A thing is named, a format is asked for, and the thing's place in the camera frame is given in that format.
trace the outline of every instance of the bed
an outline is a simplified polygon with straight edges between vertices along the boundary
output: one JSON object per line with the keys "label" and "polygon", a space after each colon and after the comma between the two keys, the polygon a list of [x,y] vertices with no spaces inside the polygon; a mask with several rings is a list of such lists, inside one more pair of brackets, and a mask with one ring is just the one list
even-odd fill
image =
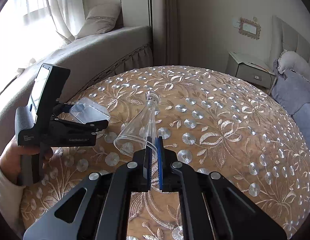
{"label": "bed", "polygon": [[273,36],[268,65],[272,66],[274,72],[277,73],[272,97],[292,116],[310,149],[310,84],[306,84],[306,87],[298,85],[295,79],[287,78],[287,75],[294,75],[294,73],[285,71],[286,76],[283,76],[276,69],[277,59],[284,50],[296,52],[308,62],[310,67],[310,44],[277,16],[272,17],[272,29]]}
{"label": "bed", "polygon": [[27,104],[42,63],[71,70],[60,97],[61,102],[67,102],[108,76],[153,66],[151,43],[148,26],[124,27],[75,40],[27,68],[0,96],[0,155],[14,135],[16,108]]}

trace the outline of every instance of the upholstered headboard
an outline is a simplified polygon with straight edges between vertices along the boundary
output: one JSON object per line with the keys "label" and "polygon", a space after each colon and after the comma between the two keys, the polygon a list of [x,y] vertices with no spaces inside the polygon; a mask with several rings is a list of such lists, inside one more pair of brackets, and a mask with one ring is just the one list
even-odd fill
{"label": "upholstered headboard", "polygon": [[273,67],[274,61],[280,57],[284,49],[296,52],[303,57],[310,66],[309,42],[276,15],[273,15],[272,26],[273,37],[268,61],[269,67]]}

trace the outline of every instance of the light switch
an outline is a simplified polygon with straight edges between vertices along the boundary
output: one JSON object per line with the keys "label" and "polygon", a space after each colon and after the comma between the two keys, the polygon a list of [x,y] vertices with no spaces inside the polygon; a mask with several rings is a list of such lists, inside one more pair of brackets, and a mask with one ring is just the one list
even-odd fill
{"label": "light switch", "polygon": [[252,25],[247,24],[247,23],[244,23],[242,25],[242,30],[244,30],[246,32],[249,32],[249,33],[252,33],[252,34],[255,34],[255,35],[256,35],[256,32],[257,32],[257,28],[255,26],[252,26]]}
{"label": "light switch", "polygon": [[233,18],[232,19],[232,24],[235,28],[239,29],[240,28],[240,20],[238,18]]}

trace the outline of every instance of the clear plastic container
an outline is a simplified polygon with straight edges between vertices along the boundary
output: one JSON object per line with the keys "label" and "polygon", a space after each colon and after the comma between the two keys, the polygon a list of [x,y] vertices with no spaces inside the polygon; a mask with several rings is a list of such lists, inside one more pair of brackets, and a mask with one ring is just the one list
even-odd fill
{"label": "clear plastic container", "polygon": [[134,152],[152,149],[153,157],[157,156],[155,140],[157,131],[155,125],[155,107],[160,102],[160,95],[154,91],[145,94],[144,108],[125,126],[114,140],[115,147],[120,153],[133,157]]}
{"label": "clear plastic container", "polygon": [[70,114],[75,122],[88,123],[111,118],[106,107],[90,100],[82,98],[70,109]]}

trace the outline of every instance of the handheld data collection device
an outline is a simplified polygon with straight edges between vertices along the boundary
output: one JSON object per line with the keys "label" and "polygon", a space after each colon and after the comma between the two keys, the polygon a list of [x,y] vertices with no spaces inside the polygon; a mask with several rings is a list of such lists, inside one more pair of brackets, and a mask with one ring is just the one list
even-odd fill
{"label": "handheld data collection device", "polygon": [[70,72],[67,68],[43,64],[35,78],[28,105],[16,109],[17,144],[40,147],[39,154],[21,155],[19,185],[32,185],[42,179],[43,154],[49,147],[93,146],[96,132],[108,126],[107,120],[81,124],[58,118],[73,106],[57,101]]}
{"label": "handheld data collection device", "polygon": [[[179,194],[184,240],[246,240],[254,231],[255,240],[287,239],[280,225],[219,172],[202,174],[179,162],[174,151],[163,147],[162,137],[157,149],[159,188]],[[31,225],[23,239],[127,239],[131,193],[151,190],[151,160],[146,146],[114,173],[91,173]]]}

